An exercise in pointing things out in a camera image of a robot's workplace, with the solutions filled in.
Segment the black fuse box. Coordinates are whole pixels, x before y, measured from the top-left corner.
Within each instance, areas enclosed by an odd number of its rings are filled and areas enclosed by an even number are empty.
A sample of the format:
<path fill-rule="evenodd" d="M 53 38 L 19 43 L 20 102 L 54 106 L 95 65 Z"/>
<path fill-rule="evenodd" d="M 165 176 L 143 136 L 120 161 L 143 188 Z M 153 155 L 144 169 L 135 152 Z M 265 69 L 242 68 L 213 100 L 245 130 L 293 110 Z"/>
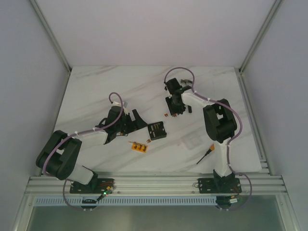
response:
<path fill-rule="evenodd" d="M 167 137 L 167 133 L 164 128 L 163 121 L 148 124 L 147 128 L 148 128 L 151 141 L 155 141 L 155 140 L 163 139 Z"/>

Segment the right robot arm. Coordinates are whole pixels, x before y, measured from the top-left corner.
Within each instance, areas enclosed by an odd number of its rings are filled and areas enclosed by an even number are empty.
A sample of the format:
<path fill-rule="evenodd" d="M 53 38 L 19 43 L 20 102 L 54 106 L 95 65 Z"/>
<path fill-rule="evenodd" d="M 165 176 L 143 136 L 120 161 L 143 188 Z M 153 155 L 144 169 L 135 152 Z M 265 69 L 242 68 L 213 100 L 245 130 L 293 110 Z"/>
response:
<path fill-rule="evenodd" d="M 164 84 L 165 90 L 168 91 L 166 103 L 172 116 L 181 115 L 191 107 L 202 110 L 205 130 L 213 141 L 216 152 L 213 186 L 218 192 L 226 191 L 231 184 L 229 179 L 235 178 L 230 167 L 227 145 L 237 130 L 229 102 L 225 99 L 214 102 L 195 92 L 189 92 L 191 86 L 183 87 L 176 78 Z"/>

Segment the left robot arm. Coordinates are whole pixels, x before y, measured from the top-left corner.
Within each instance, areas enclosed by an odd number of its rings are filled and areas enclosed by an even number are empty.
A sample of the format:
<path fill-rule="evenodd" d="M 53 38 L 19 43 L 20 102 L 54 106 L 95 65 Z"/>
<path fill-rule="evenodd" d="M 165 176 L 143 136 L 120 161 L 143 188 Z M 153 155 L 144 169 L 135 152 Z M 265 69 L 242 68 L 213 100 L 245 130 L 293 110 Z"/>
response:
<path fill-rule="evenodd" d="M 107 117 L 103 118 L 93 129 L 76 132 L 71 136 L 57 130 L 45 144 L 36 159 L 36 166 L 45 174 L 59 180 L 70 180 L 81 184 L 86 193 L 94 193 L 98 189 L 97 175 L 94 171 L 77 164 L 80 151 L 98 145 L 105 145 L 114 140 L 117 135 L 128 135 L 147 127 L 137 110 L 130 113 L 121 106 L 112 106 Z"/>

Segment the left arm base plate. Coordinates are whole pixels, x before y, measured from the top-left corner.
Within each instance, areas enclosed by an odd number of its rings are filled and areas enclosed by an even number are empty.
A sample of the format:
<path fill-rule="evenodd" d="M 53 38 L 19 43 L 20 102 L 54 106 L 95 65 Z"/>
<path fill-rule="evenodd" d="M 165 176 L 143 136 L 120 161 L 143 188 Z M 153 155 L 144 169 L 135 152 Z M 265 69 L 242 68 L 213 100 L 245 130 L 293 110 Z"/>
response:
<path fill-rule="evenodd" d="M 74 181 L 70 186 L 71 194 L 99 194 L 107 190 L 107 187 L 112 187 L 114 185 L 113 178 L 96 179 L 91 181 L 89 184 L 84 185 L 79 182 Z"/>

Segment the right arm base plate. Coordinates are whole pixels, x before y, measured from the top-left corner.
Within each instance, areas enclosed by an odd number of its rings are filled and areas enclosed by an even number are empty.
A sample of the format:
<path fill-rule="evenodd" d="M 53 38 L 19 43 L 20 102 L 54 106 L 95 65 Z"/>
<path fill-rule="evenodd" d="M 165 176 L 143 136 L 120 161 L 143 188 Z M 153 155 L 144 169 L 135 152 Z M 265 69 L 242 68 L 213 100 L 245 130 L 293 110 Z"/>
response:
<path fill-rule="evenodd" d="M 241 184 L 238 178 L 234 178 L 231 180 L 219 180 L 216 178 L 199 178 L 197 182 L 199 193 L 231 194 L 242 192 Z"/>

